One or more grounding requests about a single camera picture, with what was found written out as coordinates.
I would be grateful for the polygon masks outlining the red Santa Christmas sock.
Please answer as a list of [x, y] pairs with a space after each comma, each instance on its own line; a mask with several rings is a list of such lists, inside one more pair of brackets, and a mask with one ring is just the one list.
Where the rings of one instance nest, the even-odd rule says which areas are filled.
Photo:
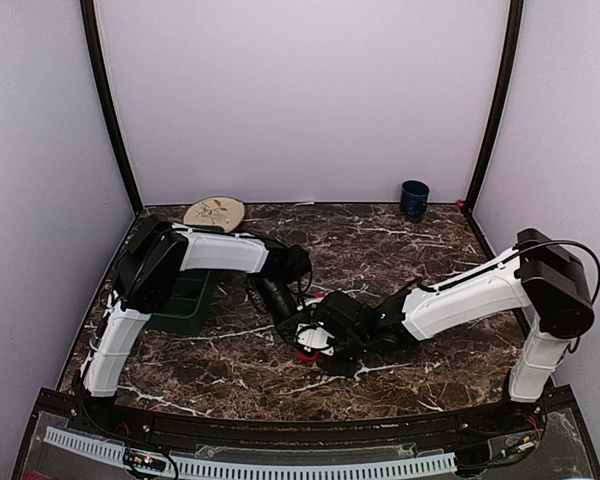
[[320, 358], [320, 353], [317, 351], [315, 351], [315, 352], [299, 351], [298, 352], [298, 359], [301, 362], [316, 362], [319, 358]]

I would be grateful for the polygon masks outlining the green plastic divider tray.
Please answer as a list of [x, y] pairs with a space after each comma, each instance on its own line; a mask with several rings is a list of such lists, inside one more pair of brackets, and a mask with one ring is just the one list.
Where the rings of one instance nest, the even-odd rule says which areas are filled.
[[150, 330], [188, 335], [204, 326], [213, 282], [208, 269], [189, 264], [193, 245], [186, 232], [182, 225], [156, 219], [148, 234], [138, 293], [151, 309]]

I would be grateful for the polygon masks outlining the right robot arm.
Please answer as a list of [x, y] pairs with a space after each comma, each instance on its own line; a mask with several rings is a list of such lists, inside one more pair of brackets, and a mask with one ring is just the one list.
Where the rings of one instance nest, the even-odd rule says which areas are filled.
[[325, 371], [351, 376], [366, 354], [405, 351], [473, 320], [530, 307], [535, 317], [509, 375], [508, 397], [490, 413], [491, 426], [510, 434], [527, 420], [528, 403], [540, 399], [572, 340], [594, 323], [600, 286], [589, 286], [570, 251], [577, 245], [528, 228], [490, 261], [431, 286], [412, 281], [376, 307], [334, 291], [297, 326], [294, 341], [319, 354]]

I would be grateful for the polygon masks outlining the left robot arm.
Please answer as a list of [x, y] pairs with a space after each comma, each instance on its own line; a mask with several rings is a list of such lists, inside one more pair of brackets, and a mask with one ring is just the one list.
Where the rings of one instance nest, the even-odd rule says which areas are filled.
[[299, 287], [312, 274], [309, 253], [249, 233], [221, 233], [170, 223], [152, 215], [125, 245], [114, 264], [112, 290], [90, 342], [76, 388], [92, 397], [81, 417], [100, 436], [121, 427], [120, 412], [102, 398], [116, 394], [135, 340], [151, 316], [167, 305], [178, 278], [193, 270], [248, 275], [277, 322], [297, 314]]

